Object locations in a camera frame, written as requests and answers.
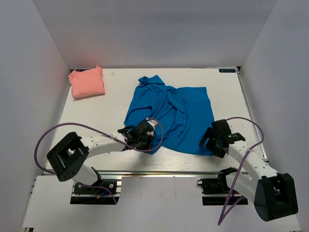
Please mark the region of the blue t-shirt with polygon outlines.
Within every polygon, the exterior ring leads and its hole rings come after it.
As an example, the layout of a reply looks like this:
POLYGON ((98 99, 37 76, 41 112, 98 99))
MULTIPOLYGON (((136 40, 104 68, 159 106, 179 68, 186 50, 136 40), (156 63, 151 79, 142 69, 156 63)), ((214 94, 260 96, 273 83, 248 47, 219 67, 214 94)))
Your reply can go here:
POLYGON ((206 87, 167 86, 157 75, 139 79, 124 125, 137 126, 147 117, 160 122, 152 147, 163 147, 181 153, 211 156, 198 144, 214 116, 206 87))

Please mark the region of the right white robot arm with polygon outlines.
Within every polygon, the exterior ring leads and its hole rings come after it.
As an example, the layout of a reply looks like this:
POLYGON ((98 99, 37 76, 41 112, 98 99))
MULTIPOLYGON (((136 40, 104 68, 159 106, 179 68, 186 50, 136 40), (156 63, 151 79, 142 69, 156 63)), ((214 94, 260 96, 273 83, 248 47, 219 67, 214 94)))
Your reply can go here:
POLYGON ((228 203, 234 193, 241 196, 233 203, 237 205, 247 199, 254 204, 263 221, 271 221, 298 213, 295 182, 288 173, 281 174, 255 154, 255 146, 249 146, 240 133, 233 133, 226 119, 214 121, 199 142, 213 156, 229 155, 239 163, 238 168, 227 168, 216 178, 200 179, 197 185, 203 194, 227 193, 218 224, 232 210, 228 203))

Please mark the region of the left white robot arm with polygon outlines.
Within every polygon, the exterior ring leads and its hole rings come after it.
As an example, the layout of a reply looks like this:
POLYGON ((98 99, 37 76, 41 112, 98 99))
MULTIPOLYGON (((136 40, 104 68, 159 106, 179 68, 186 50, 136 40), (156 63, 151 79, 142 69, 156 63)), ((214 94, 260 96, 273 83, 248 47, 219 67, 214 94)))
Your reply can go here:
POLYGON ((84 162, 90 157, 111 152, 137 149, 148 153, 157 126, 155 120, 146 119, 136 127, 118 130, 116 135, 81 137, 70 132, 49 151, 47 159, 60 182, 72 179, 96 193, 101 190, 103 179, 95 168, 84 162))

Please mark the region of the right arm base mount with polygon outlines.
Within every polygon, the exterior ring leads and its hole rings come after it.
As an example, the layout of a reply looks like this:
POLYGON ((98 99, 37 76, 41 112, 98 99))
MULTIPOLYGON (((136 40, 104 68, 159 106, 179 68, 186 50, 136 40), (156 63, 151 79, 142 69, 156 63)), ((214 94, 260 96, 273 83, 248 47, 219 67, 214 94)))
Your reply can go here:
POLYGON ((226 183, 228 174, 235 174, 236 168, 221 170, 216 178, 203 178, 197 181, 197 185, 202 188, 203 206, 223 206, 230 188, 226 183))

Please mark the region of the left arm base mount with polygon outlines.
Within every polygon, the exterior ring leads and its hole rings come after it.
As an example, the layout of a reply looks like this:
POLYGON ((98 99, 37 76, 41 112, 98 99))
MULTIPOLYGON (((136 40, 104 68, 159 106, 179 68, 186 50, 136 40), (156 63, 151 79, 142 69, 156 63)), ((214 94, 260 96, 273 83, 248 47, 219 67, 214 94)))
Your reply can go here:
POLYGON ((70 204, 76 205, 116 205, 121 192, 120 179, 103 179, 101 186, 104 188, 84 187, 74 183, 70 204))

